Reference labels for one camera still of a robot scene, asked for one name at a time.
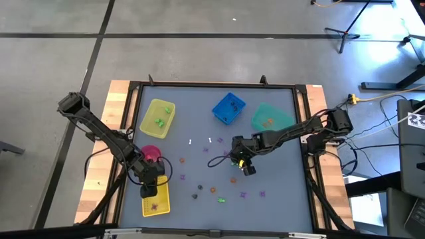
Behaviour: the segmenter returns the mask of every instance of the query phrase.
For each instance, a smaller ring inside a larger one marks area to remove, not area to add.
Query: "black bracket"
[[[149,74],[148,76],[149,76],[149,83],[151,84],[151,86],[153,86],[153,85],[154,85],[154,83],[153,83],[152,76],[151,76],[150,74]]]
[[[265,76],[265,75],[262,75],[262,76],[261,76],[260,84],[263,84],[264,86],[267,86],[267,85],[268,85],[268,83],[267,83],[267,78],[266,78],[266,76]]]

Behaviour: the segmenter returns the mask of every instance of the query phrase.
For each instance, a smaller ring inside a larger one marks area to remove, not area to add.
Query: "table leg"
[[[349,198],[382,192],[389,187],[401,191],[400,171],[345,185]]]

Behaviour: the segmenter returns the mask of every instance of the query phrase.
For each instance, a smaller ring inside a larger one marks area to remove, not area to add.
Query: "blue bin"
[[[226,125],[232,123],[235,117],[245,107],[245,102],[232,93],[228,93],[215,107],[212,109],[214,115]]]

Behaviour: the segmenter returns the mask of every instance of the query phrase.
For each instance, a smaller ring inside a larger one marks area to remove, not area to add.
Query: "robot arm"
[[[321,116],[327,115],[326,126],[322,126]],[[279,131],[262,131],[252,134],[251,139],[235,136],[232,139],[232,150],[229,157],[236,163],[246,176],[256,173],[251,158],[256,155],[265,155],[291,139],[309,135],[307,151],[311,155],[325,153],[326,142],[334,137],[344,136],[353,130],[348,113],[341,109],[325,110],[320,116],[297,123]]]
[[[157,177],[165,174],[164,162],[146,162],[144,155],[126,135],[112,131],[102,123],[91,111],[90,101],[80,93],[69,93],[59,102],[58,111],[71,122],[83,123],[92,133],[110,148],[111,154],[127,170],[132,170],[141,182],[142,198],[157,194]]]

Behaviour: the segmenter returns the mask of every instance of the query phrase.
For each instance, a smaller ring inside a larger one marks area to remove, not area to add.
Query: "equipment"
[[[353,130],[348,113],[345,110],[335,108],[323,110],[320,116],[297,123],[279,131],[262,131],[252,134],[251,139],[235,136],[232,139],[232,150],[228,157],[236,163],[246,176],[256,173],[251,158],[256,155],[265,155],[280,147],[285,141],[310,135],[307,138],[307,152],[310,155],[323,155],[326,142],[334,137],[345,136]],[[326,126],[322,126],[321,116],[327,115]]]
[[[163,161],[145,161],[145,155],[133,143],[128,140],[124,133],[112,131],[102,123],[91,111],[90,101],[81,93],[69,93],[67,97],[59,102],[58,111],[67,117],[73,124],[83,123],[95,135],[90,137],[92,141],[98,137],[110,148],[114,159],[124,166],[125,173],[129,180],[133,181],[129,175],[129,170],[139,178],[141,185],[140,196],[153,197],[157,194],[157,178],[165,174]]]
[[[415,238],[421,238],[425,232],[425,199],[417,199],[404,225]]]

